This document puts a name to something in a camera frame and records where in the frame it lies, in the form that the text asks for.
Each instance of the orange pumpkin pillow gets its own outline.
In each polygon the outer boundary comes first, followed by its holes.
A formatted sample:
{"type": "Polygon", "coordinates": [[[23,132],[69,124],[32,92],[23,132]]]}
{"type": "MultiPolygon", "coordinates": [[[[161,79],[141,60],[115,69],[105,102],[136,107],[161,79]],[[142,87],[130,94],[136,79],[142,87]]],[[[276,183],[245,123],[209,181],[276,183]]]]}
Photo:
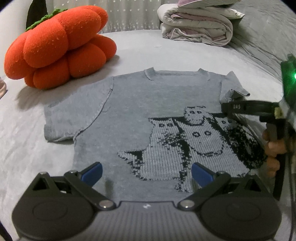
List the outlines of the orange pumpkin pillow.
{"type": "Polygon", "coordinates": [[[5,74],[25,78],[30,87],[50,89],[98,71],[117,49],[112,39],[97,34],[107,21],[107,12],[97,6],[55,10],[11,44],[5,74]]]}

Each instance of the white curtain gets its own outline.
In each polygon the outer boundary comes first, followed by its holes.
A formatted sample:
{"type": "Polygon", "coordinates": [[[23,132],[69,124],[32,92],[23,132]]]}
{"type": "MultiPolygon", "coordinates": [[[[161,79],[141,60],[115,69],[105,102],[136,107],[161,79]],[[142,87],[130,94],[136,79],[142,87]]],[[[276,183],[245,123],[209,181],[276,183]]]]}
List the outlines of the white curtain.
{"type": "Polygon", "coordinates": [[[101,33],[159,29],[157,9],[164,3],[176,0],[46,0],[48,13],[56,8],[74,8],[83,5],[96,5],[104,8],[109,21],[101,33]]]}

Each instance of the folded blanket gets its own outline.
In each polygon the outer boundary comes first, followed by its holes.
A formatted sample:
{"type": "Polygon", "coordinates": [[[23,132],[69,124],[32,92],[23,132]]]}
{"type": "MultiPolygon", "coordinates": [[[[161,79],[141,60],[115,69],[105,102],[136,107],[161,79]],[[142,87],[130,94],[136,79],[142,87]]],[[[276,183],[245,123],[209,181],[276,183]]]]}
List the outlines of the folded blanket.
{"type": "Polygon", "coordinates": [[[205,9],[163,4],[157,14],[166,39],[225,46],[233,35],[232,23],[226,17],[205,9]]]}

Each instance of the screw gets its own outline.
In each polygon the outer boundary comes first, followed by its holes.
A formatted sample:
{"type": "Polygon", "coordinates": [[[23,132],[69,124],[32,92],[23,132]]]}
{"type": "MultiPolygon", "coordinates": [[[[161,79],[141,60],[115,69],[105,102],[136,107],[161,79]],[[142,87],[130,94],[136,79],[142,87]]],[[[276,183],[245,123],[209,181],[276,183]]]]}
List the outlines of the screw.
{"type": "Polygon", "coordinates": [[[71,170],[71,171],[69,171],[69,172],[72,173],[72,174],[77,174],[78,171],[76,171],[76,170],[71,170]]]}
{"type": "Polygon", "coordinates": [[[184,208],[192,208],[194,206],[194,202],[191,200],[183,200],[180,202],[180,205],[184,208]]]}
{"type": "Polygon", "coordinates": [[[226,173],[226,172],[225,171],[218,171],[218,172],[216,172],[217,175],[222,175],[224,173],[226,173]]]}
{"type": "Polygon", "coordinates": [[[113,202],[110,200],[102,200],[99,202],[99,206],[102,208],[110,208],[113,206],[113,202]]]}

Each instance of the human hand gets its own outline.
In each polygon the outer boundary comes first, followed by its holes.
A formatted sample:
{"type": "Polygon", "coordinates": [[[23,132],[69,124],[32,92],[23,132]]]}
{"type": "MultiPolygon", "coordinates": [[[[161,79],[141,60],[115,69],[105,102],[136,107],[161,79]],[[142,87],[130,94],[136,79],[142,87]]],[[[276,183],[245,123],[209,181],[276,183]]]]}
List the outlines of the human hand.
{"type": "Polygon", "coordinates": [[[265,145],[265,154],[268,156],[266,159],[267,175],[269,177],[275,177],[276,172],[280,168],[280,162],[276,159],[278,154],[285,154],[287,152],[284,139],[277,141],[270,141],[268,131],[265,130],[262,135],[263,139],[268,141],[265,145]]]}

